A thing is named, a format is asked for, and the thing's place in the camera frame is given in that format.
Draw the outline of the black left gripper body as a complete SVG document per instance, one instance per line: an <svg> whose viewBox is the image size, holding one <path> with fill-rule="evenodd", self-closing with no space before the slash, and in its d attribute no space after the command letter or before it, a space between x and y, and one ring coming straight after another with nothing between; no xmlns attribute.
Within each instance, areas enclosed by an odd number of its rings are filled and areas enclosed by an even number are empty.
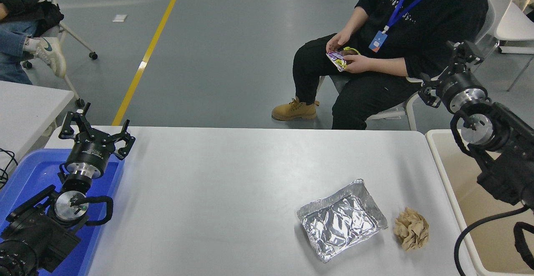
<svg viewBox="0 0 534 276"><path fill-rule="evenodd" d="M73 138L74 147L65 162L68 172L104 172L112 154L110 143Z"/></svg>

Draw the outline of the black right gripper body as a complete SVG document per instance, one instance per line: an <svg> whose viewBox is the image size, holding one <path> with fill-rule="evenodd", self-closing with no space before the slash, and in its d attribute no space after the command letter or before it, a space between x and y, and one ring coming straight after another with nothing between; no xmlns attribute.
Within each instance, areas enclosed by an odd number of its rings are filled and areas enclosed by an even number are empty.
<svg viewBox="0 0 534 276"><path fill-rule="evenodd" d="M483 87L472 73L455 73L443 80L438 95L444 104L466 104L483 100Z"/></svg>

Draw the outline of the person's left hand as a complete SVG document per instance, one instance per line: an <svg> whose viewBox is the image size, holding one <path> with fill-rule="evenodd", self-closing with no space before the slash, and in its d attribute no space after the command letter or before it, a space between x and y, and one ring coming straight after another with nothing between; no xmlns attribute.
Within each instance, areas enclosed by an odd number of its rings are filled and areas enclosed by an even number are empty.
<svg viewBox="0 0 534 276"><path fill-rule="evenodd" d="M374 59L363 55L345 55L343 60L346 62L345 71L349 73L363 73L371 71Z"/></svg>

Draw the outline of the person's right hand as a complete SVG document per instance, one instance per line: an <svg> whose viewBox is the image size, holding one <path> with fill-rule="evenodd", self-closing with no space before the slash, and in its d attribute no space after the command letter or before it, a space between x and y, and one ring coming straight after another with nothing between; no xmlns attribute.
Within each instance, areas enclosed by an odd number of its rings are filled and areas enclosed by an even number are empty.
<svg viewBox="0 0 534 276"><path fill-rule="evenodd" d="M326 53L337 52L342 46L349 42L352 35L351 30L343 29L336 33L326 44Z"/></svg>

